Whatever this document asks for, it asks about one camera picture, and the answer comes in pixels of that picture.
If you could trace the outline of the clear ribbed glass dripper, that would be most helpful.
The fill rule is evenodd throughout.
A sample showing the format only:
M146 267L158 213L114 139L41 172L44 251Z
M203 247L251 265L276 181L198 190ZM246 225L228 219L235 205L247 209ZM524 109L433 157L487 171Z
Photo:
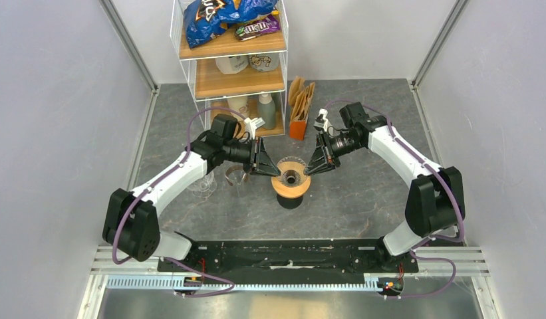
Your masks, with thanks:
M274 177L273 180L287 187L303 185L309 179L309 176L305 175L306 167L307 164L301 158L295 156L284 157L277 162L277 168L281 174Z

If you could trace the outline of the round wooden dripper stand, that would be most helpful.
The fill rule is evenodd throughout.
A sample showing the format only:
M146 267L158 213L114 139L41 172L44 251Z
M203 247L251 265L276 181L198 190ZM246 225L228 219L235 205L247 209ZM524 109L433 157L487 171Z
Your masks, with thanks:
M278 181L274 181L273 178L274 177L271 178L271 184L273 186L273 189L277 194L283 197L299 197L301 195L304 195L311 186L311 177L309 177L309 179L303 185L297 187L287 187L281 185Z

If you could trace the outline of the black coffee server pot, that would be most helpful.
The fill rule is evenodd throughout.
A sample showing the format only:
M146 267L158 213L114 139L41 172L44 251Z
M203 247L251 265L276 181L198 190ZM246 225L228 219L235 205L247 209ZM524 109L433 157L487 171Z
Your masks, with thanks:
M285 209L295 209L303 202L303 196L288 198L277 194L277 202Z

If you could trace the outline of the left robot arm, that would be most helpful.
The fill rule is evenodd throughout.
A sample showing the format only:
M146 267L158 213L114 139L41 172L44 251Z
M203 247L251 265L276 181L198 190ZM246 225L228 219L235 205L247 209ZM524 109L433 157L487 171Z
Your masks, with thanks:
M210 128L189 140L179 158L155 177L132 190L115 190L102 228L102 239L112 246L113 262L173 258L183 271L194 270L200 255L192 249L193 240L162 231L158 218L185 189L226 161L241 165L246 175L280 176L263 139L256 135L264 124L262 118L240 122L235 116L218 114Z

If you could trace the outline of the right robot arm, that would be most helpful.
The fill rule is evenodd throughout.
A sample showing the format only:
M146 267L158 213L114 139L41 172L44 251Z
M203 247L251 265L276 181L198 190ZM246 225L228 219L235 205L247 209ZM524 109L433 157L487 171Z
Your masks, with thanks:
M409 144L382 112L370 116L368 108L353 102L339 111L343 128L334 127L325 108L319 110L315 150L305 175L338 168L340 158L367 149L380 156L408 186L404 218L381 237L374 262L384 272L393 271L410 253L437 239L460 243L464 239L464 188L461 172L430 160Z

